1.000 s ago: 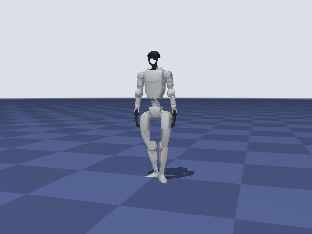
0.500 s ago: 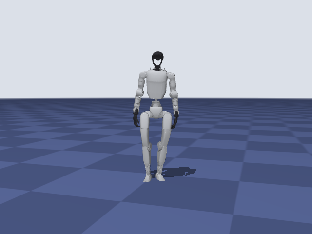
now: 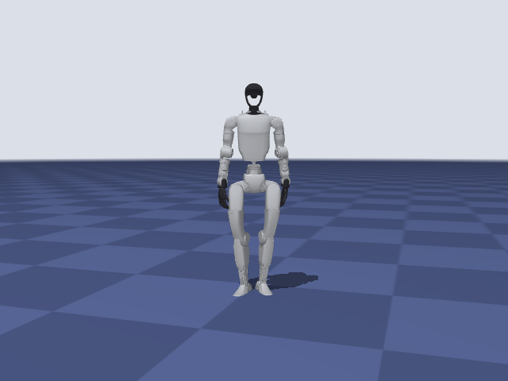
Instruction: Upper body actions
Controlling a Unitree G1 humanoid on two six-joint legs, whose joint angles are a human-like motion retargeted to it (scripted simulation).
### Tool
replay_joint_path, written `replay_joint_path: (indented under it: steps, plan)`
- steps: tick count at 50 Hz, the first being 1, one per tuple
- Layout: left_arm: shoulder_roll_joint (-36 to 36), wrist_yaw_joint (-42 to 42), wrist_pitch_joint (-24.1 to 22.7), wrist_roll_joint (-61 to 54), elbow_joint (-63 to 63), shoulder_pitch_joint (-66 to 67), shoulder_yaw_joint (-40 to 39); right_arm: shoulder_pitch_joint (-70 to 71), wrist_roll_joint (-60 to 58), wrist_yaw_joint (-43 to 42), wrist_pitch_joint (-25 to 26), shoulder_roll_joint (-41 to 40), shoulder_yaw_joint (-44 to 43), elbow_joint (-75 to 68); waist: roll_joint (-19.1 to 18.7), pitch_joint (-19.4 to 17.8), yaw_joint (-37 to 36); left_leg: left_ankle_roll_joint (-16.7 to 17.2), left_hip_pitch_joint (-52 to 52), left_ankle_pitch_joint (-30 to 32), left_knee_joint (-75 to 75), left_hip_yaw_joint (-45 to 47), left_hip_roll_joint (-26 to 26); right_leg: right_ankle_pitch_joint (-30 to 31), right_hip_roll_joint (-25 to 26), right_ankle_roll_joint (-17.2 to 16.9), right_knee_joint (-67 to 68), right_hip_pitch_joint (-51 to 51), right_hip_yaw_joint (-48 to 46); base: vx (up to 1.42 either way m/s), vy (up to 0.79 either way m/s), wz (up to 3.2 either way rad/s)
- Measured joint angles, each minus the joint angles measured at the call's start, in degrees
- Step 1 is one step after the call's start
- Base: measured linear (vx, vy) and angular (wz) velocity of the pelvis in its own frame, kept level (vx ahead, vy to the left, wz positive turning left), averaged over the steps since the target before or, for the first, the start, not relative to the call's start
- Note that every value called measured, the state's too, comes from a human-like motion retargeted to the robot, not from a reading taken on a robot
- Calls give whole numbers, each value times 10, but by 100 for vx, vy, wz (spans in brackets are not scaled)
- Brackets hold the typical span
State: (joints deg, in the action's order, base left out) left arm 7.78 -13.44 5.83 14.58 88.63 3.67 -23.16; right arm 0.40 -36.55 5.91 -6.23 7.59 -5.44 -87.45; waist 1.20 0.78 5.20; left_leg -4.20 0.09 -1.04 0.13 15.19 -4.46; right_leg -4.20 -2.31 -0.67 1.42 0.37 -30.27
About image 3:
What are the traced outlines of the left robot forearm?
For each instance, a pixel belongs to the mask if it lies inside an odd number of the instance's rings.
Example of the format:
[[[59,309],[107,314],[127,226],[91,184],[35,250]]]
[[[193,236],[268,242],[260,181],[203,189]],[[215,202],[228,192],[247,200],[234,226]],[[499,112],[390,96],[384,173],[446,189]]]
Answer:
[[[291,183],[291,180],[289,178],[290,172],[289,172],[288,163],[289,163],[288,156],[287,157],[283,157],[283,158],[278,160],[279,173],[280,173],[280,176],[281,176],[281,180],[280,181],[281,181],[282,184],[283,184],[284,179],[289,179],[289,184]]]

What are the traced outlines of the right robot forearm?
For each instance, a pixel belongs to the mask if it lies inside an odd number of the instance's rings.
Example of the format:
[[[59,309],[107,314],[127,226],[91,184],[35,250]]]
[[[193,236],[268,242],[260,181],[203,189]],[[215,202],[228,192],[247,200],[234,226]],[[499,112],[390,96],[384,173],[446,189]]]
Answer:
[[[222,147],[223,148],[223,147]],[[222,148],[221,148],[221,151],[222,151]],[[223,179],[226,179],[228,178],[228,172],[229,172],[229,165],[230,165],[230,160],[228,159],[224,159],[223,157],[221,157],[221,154],[220,154],[220,166],[219,166],[219,171],[218,171],[218,179],[217,179],[217,184],[219,186],[221,186],[221,181]],[[228,180],[227,180],[227,183],[228,183]]]

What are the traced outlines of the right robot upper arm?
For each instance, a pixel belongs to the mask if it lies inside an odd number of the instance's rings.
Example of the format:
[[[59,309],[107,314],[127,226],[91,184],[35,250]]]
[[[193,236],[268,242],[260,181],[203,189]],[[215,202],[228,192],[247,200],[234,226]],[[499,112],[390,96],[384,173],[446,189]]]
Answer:
[[[223,148],[221,151],[221,157],[231,158],[233,156],[233,129],[237,127],[238,116],[228,117],[225,121],[224,134],[223,134]]]

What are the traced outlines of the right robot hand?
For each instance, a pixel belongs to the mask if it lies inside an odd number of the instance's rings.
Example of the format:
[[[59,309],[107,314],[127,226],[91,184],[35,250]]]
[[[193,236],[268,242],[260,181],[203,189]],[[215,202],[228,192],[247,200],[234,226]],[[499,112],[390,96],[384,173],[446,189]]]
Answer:
[[[221,186],[217,186],[219,188],[219,191],[218,191],[218,197],[219,197],[219,204],[228,209],[229,206],[227,205],[226,203],[226,200],[229,201],[227,195],[226,195],[226,191],[225,191],[225,188],[227,187],[227,180],[226,179],[223,179],[221,181]]]

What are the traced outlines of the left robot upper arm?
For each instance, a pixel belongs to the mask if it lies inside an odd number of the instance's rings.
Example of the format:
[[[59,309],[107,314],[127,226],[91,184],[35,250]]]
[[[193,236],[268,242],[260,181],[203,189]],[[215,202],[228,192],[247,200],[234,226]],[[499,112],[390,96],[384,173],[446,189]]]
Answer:
[[[283,158],[288,156],[287,147],[284,146],[285,136],[283,129],[283,122],[279,117],[269,116],[271,119],[271,127],[275,129],[274,140],[275,140],[275,156]]]

